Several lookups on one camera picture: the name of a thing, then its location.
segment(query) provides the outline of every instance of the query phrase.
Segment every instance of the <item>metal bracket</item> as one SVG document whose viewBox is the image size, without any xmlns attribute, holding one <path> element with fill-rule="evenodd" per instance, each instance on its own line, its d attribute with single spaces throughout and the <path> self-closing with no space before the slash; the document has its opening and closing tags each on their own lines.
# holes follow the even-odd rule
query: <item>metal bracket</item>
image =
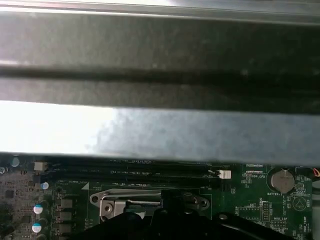
<svg viewBox="0 0 320 240">
<path fill-rule="evenodd" d="M 146 197 L 156 200 L 145 200 Z M 194 195 L 191 192 L 184 192 L 183 200 L 187 209 L 204 211 L 210 206 L 210 202 L 206 198 Z M 91 195 L 90 202 L 100 208 L 99 215 L 103 221 L 105 220 L 104 217 L 111 219 L 122 214 L 126 207 L 131 205 L 141 206 L 141 211 L 137 214 L 143 218 L 147 210 L 153 212 L 161 207 L 161 191 L 114 188 Z"/>
</svg>

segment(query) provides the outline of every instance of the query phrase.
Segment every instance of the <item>chip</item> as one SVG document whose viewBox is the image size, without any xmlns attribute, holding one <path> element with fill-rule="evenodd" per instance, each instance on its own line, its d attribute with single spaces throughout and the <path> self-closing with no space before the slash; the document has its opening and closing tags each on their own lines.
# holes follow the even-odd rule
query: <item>chip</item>
<svg viewBox="0 0 320 240">
<path fill-rule="evenodd" d="M 72 220 L 72 213 L 69 211 L 61 211 L 60 212 L 60 220 L 61 221 L 71 221 Z"/>
<path fill-rule="evenodd" d="M 24 215 L 21 219 L 22 224 L 29 224 L 31 223 L 31 216 L 29 215 Z"/>
<path fill-rule="evenodd" d="M 73 207 L 72 199 L 62 199 L 61 200 L 61 208 L 63 209 L 71 209 Z"/>
<path fill-rule="evenodd" d="M 60 234 L 68 234 L 72 231 L 72 225 L 71 224 L 60 224 L 59 225 L 59 232 Z"/>
<path fill-rule="evenodd" d="M 14 196 L 15 196 L 15 191 L 13 191 L 13 190 L 5 191 L 5 198 L 6 199 L 13 199 Z"/>
</svg>

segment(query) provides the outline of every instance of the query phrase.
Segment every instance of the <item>white capacitor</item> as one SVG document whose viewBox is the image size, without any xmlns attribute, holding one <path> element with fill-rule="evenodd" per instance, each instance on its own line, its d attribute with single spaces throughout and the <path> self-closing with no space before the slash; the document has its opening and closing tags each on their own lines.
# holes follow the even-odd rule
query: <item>white capacitor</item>
<svg viewBox="0 0 320 240">
<path fill-rule="evenodd" d="M 36 234 L 40 233 L 41 229 L 42 229 L 42 227 L 41 227 L 40 223 L 35 223 L 32 225 L 32 231 Z"/>
<path fill-rule="evenodd" d="M 41 188 L 43 190 L 47 190 L 49 188 L 49 183 L 47 183 L 46 181 L 44 183 L 41 184 Z"/>
<path fill-rule="evenodd" d="M 4 174 L 6 172 L 6 169 L 4 167 L 0 167 L 0 174 Z"/>
<path fill-rule="evenodd" d="M 10 161 L 10 165 L 14 168 L 18 167 L 20 164 L 20 160 L 17 156 L 15 156 L 11 161 Z"/>
<path fill-rule="evenodd" d="M 40 204 L 37 204 L 33 207 L 33 212 L 35 214 L 41 214 L 43 211 L 44 211 L 44 208 Z"/>
</svg>

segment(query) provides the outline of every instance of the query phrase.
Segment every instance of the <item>screw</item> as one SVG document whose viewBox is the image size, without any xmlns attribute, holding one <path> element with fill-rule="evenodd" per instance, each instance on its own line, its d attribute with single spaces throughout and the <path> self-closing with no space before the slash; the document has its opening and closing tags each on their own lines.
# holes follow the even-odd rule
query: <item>screw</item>
<svg viewBox="0 0 320 240">
<path fill-rule="evenodd" d="M 107 203 L 104 207 L 104 210 L 106 211 L 106 215 L 109 215 L 113 210 L 113 206 L 111 204 Z"/>
<path fill-rule="evenodd" d="M 224 215 L 224 214 L 220 214 L 220 215 L 219 215 L 219 218 L 220 218 L 221 220 L 227 220 L 227 219 L 228 219 L 228 217 L 227 217 L 226 215 Z"/>
<path fill-rule="evenodd" d="M 91 198 L 91 200 L 92 200 L 92 202 L 97 203 L 98 200 L 99 200 L 99 198 L 98 198 L 97 196 L 93 196 L 93 197 Z"/>
</svg>

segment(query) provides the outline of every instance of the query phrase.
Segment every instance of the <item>capacitor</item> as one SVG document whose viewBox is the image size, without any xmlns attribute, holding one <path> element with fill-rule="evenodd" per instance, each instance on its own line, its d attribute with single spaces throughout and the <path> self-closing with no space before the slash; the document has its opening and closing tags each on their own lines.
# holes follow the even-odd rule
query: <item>capacitor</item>
<svg viewBox="0 0 320 240">
<path fill-rule="evenodd" d="M 0 167 L 0 174 L 4 174 L 5 172 L 6 172 L 6 169 L 3 166 L 1 166 Z"/>
<path fill-rule="evenodd" d="M 36 234 L 43 232 L 49 221 L 46 218 L 40 218 L 38 222 L 32 225 L 32 231 Z"/>
<path fill-rule="evenodd" d="M 42 212 L 46 209 L 48 209 L 49 207 L 49 203 L 48 201 L 46 200 L 43 200 L 41 201 L 40 203 L 36 204 L 34 207 L 33 207 L 33 212 L 35 214 L 42 214 Z"/>
<path fill-rule="evenodd" d="M 46 181 L 44 183 L 41 184 L 41 188 L 43 190 L 47 190 L 49 188 L 49 183 L 47 183 Z"/>
<path fill-rule="evenodd" d="M 41 227 L 41 224 L 40 223 L 35 223 L 35 224 L 33 224 L 32 225 L 32 231 L 34 232 L 34 233 L 36 233 L 36 234 L 38 234 L 38 233 L 40 233 L 41 232 L 41 229 L 42 229 L 42 227 Z"/>
<path fill-rule="evenodd" d="M 47 236 L 44 234 L 40 234 L 39 236 L 36 237 L 36 240 L 47 240 Z"/>
<path fill-rule="evenodd" d="M 11 167 L 16 168 L 16 167 L 19 166 L 19 164 L 20 164 L 20 160 L 19 160 L 19 158 L 18 158 L 17 156 L 15 156 L 14 158 L 12 158 L 12 160 L 10 161 Z"/>
</svg>

